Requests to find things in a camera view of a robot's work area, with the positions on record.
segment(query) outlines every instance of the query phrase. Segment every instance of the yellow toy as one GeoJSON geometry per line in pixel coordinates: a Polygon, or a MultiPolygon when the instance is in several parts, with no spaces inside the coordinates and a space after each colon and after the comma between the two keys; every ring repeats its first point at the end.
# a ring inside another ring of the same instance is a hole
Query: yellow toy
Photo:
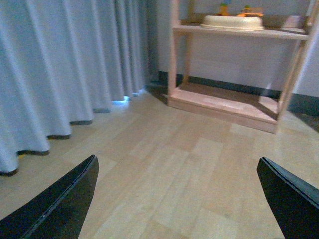
{"type": "Polygon", "coordinates": [[[237,16],[263,16],[263,9],[261,7],[250,7],[249,5],[246,5],[237,16]]]}
{"type": "Polygon", "coordinates": [[[227,10],[227,4],[222,3],[219,7],[219,14],[217,14],[218,16],[230,16],[230,14],[228,13],[227,10]]]}

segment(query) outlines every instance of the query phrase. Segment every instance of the curtain fold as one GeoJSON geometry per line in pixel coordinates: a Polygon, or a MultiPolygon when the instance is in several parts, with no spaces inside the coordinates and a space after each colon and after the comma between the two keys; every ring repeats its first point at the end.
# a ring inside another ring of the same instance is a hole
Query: curtain fold
{"type": "Polygon", "coordinates": [[[145,0],[0,1],[0,172],[148,77],[145,0]]]}

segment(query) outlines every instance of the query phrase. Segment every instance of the bottom shelf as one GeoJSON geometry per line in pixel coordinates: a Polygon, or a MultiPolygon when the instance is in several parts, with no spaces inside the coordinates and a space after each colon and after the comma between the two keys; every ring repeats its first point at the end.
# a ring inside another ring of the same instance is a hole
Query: bottom shelf
{"type": "Polygon", "coordinates": [[[275,133],[278,102],[268,97],[187,83],[173,90],[168,105],[275,133]]]}

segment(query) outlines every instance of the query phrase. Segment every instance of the shelf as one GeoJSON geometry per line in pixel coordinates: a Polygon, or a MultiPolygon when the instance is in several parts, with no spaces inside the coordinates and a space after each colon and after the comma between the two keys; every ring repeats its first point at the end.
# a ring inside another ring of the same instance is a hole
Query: shelf
{"type": "Polygon", "coordinates": [[[250,126],[253,122],[254,128],[276,130],[278,102],[268,97],[187,83],[175,88],[168,101],[170,106],[182,110],[199,114],[213,111],[214,116],[220,113],[223,120],[250,126]]]}
{"type": "Polygon", "coordinates": [[[298,28],[267,28],[261,31],[232,31],[232,30],[215,30],[203,28],[199,25],[180,25],[174,26],[175,32],[191,32],[204,34],[220,34],[220,35],[235,35],[235,36],[252,36],[252,37],[266,37],[290,40],[308,40],[309,36],[305,31],[298,28]]]}

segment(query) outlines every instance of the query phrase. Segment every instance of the white basin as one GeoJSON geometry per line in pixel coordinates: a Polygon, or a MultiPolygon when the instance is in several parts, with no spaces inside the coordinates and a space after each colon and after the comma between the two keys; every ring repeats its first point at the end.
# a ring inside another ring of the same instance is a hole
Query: white basin
{"type": "Polygon", "coordinates": [[[265,29],[261,18],[256,16],[206,16],[201,26],[226,31],[260,31],[265,29]]]}

